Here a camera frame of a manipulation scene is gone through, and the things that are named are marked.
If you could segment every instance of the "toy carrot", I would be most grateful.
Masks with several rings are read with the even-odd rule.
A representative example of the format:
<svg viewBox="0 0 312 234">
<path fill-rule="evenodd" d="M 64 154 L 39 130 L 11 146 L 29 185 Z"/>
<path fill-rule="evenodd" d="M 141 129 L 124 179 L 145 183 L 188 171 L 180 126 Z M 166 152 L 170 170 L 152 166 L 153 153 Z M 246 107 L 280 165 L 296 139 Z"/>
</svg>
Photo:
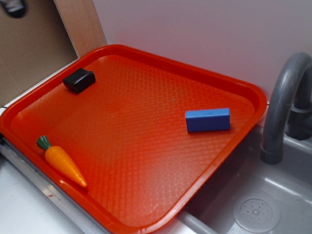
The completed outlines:
<svg viewBox="0 0 312 234">
<path fill-rule="evenodd" d="M 39 137 L 36 143 L 39 148 L 45 150 L 44 158 L 53 168 L 76 184 L 87 187 L 80 170 L 61 147 L 51 146 L 47 136 Z"/>
</svg>

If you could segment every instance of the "blue block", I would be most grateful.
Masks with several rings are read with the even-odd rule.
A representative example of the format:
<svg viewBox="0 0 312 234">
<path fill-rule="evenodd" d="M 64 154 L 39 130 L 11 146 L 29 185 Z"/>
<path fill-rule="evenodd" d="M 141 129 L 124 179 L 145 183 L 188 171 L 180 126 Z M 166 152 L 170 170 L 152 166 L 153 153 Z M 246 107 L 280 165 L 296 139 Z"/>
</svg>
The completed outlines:
<svg viewBox="0 0 312 234">
<path fill-rule="evenodd" d="M 185 118 L 188 132 L 230 129 L 229 108 L 187 111 Z"/>
</svg>

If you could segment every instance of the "gray sink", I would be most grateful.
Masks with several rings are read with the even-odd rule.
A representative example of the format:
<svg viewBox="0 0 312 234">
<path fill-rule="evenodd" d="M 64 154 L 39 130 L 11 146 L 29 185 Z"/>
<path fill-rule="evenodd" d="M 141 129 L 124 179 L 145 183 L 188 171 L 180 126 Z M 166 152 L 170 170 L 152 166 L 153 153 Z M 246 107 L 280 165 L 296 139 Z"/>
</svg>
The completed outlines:
<svg viewBox="0 0 312 234">
<path fill-rule="evenodd" d="M 186 206 L 182 216 L 197 220 L 193 227 L 218 234 L 312 233 L 312 146 L 286 136 L 283 160 L 269 165 L 260 159 L 261 136 L 257 126 Z"/>
</svg>

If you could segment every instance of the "gray faucet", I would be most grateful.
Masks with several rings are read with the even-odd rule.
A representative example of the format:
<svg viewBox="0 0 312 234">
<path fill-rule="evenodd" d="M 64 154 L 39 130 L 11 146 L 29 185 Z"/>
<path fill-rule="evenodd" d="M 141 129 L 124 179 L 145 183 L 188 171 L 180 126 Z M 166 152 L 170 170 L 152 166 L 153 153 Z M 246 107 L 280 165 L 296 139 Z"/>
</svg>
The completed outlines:
<svg viewBox="0 0 312 234">
<path fill-rule="evenodd" d="M 261 159 L 277 164 L 284 134 L 298 140 L 312 136 L 312 58 L 297 53 L 284 65 L 270 100 L 261 143 Z"/>
</svg>

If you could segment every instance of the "sink drain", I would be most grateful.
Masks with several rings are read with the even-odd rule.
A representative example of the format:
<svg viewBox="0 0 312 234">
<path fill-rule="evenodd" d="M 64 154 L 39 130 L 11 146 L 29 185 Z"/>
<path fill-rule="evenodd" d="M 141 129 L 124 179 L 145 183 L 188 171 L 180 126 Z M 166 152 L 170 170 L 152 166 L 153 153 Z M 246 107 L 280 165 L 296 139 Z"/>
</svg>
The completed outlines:
<svg viewBox="0 0 312 234">
<path fill-rule="evenodd" d="M 280 221 L 280 210 L 276 202 L 262 194 L 246 194 L 233 206 L 236 223 L 251 233 L 267 233 Z"/>
</svg>

